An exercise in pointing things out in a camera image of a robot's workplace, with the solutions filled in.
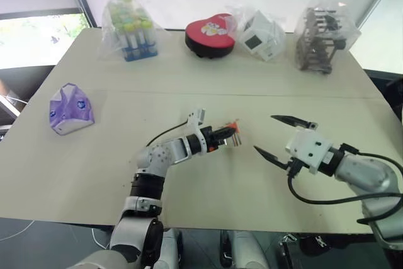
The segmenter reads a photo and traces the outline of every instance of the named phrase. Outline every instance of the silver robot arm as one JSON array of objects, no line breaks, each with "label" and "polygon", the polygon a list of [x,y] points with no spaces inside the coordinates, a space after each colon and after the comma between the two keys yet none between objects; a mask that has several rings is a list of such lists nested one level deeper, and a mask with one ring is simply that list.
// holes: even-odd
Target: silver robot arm
[{"label": "silver robot arm", "polygon": [[71,269],[133,269],[152,267],[161,252],[163,225],[161,195],[168,168],[219,148],[235,129],[202,129],[204,110],[189,114],[192,134],[147,146],[137,156],[137,172],[111,240],[110,250],[97,251]]},{"label": "silver robot arm", "polygon": [[[394,170],[383,159],[396,166],[403,176],[402,166],[387,157],[377,154],[363,154],[347,144],[339,149],[315,130],[317,124],[291,116],[272,116],[294,127],[302,127],[287,146],[291,155],[287,163],[255,146],[256,150],[269,162],[288,171],[288,187],[295,197],[305,203],[332,205],[337,203],[362,201],[364,219],[360,224],[368,224],[378,243],[387,249],[403,250],[403,194],[399,191]],[[313,201],[301,197],[292,186],[293,178],[306,167],[313,175],[318,172],[334,176],[346,182],[357,197],[333,201]]]}]

